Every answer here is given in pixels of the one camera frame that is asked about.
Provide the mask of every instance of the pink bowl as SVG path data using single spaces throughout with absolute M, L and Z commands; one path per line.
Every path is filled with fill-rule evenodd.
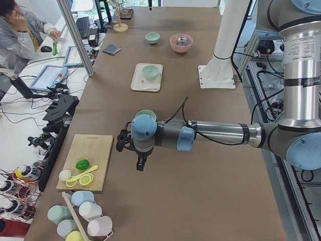
M 186 45 L 186 46 L 177 45 L 176 41 L 177 41 L 178 37 L 186 37 L 187 40 L 189 41 L 189 45 Z M 189 49 L 191 48 L 191 46 L 193 44 L 193 38 L 187 34 L 174 34 L 173 36 L 170 37 L 170 43 L 171 43 L 172 49 L 175 52 L 185 53 L 185 52 L 189 51 Z

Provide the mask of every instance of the white bottle cap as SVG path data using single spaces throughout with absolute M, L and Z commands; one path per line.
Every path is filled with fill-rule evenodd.
M 5 188 L 6 187 L 6 182 L 0 181 L 0 188 Z
M 9 208 L 12 207 L 12 205 L 13 205 L 13 203 L 12 203 L 9 199 L 7 199 L 7 200 L 3 203 L 2 207 L 4 207 L 5 209 L 9 209 Z
M 20 171 L 21 173 L 25 172 L 27 169 L 27 166 L 19 166 L 18 171 Z

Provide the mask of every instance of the bowl with contents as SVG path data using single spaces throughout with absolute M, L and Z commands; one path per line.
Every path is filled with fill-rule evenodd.
M 161 38 L 161 36 L 159 35 L 159 33 L 156 32 L 151 32 L 145 35 L 145 38 L 147 40 L 147 42 L 149 42 L 150 44 L 156 44 L 159 39 Z
M 187 34 L 174 34 L 170 37 L 172 49 L 177 53 L 186 53 L 193 44 L 193 38 Z
M 156 79 L 159 75 L 159 69 L 155 65 L 146 65 L 142 69 L 142 74 L 145 76 L 146 79 Z

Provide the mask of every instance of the keyboard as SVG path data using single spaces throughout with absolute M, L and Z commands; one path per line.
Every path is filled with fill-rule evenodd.
M 89 17 L 78 18 L 76 21 L 82 39 L 88 39 Z

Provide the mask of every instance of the red container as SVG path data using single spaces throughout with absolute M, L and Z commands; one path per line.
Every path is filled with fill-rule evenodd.
M 25 237 L 29 223 L 0 219 L 0 237 Z

